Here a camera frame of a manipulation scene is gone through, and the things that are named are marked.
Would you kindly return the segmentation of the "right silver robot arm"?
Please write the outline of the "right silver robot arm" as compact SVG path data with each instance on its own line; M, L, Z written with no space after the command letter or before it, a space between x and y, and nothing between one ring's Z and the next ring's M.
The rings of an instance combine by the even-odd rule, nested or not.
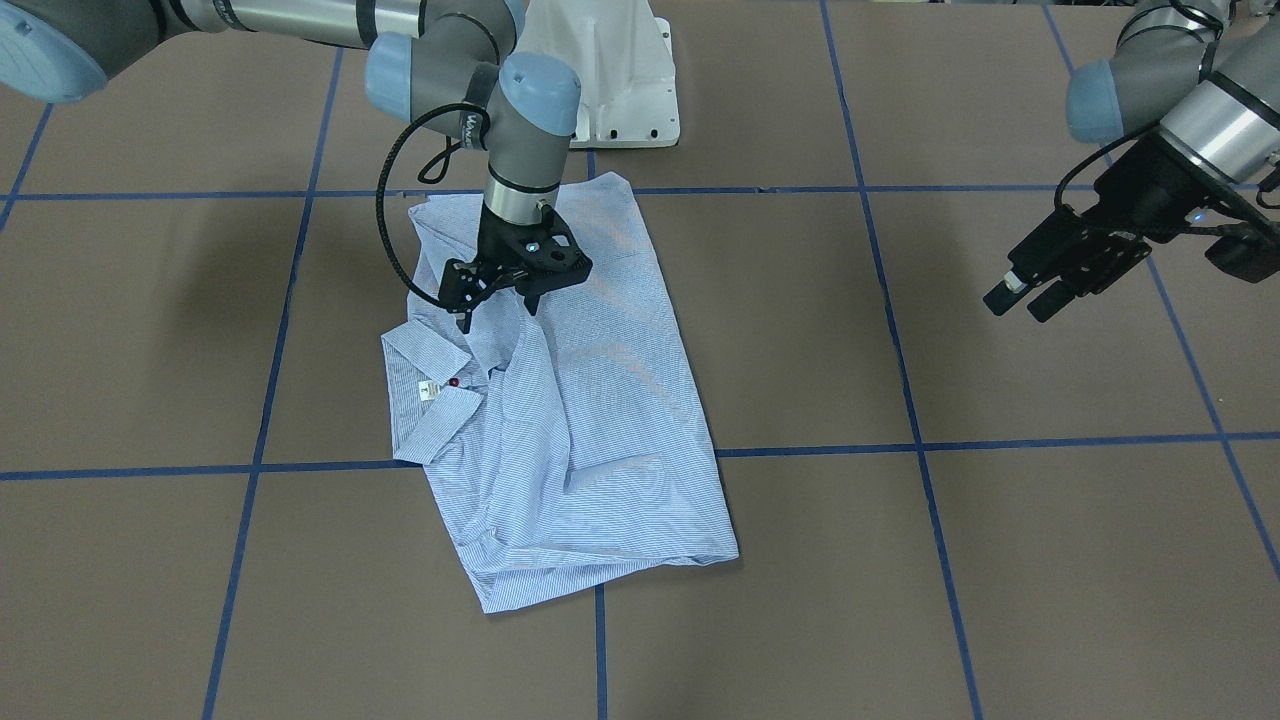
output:
M468 332L502 290L530 314L550 292L581 284L593 261L556 210L577 122L581 81L566 61L520 49L521 1L5 1L3 83L42 102L78 102L182 35L270 35L362 53L364 92L402 131L381 163L374 217L404 287ZM444 147L419 172L440 183L461 151L486 154L477 240L421 288L390 241L385 196L410 138Z

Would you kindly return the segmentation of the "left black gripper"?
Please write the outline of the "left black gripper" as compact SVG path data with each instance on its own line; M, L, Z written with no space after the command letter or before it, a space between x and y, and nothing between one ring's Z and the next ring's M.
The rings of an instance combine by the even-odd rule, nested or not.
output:
M983 296L995 316L1015 307L1029 290L1051 284L1028 304L1047 323L1078 299L1103 291L1190 227L1207 208L1226 208L1233 184L1190 159L1162 132L1133 136L1133 145L1094 181L1096 201L1075 210L1057 190L1053 210L1009 254L1010 272Z

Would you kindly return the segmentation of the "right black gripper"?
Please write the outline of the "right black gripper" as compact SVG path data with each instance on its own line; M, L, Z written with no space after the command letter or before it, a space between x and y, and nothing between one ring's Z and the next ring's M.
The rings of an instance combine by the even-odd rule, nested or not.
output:
M499 290L515 288L524 274L520 269L518 246L531 240L538 227L561 222L559 214L549 204L536 210L538 219L531 225L521 225L498 217L484 205L477 231L477 250L471 261L451 259L440 281L440 305L458 314L458 328L468 334L474 324L474 310ZM524 306L530 316L538 314L543 292L534 286L521 291Z

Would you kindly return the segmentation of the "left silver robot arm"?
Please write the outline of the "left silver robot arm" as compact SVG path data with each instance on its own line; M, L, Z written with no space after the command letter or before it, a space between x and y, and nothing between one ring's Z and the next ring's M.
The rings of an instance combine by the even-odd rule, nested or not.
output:
M1078 211L1064 201L1009 254L1010 269L983 299L995 315L1028 301L1047 322L1073 300L1102 293L1155 243L1212 238L1206 258L1248 283L1277 272L1277 223L1265 193L1277 188L1277 20L1231 41L1229 1L1140 1L1114 55L1079 67L1069 83L1071 136L1116 152ZM1239 184L1262 174L1260 196Z

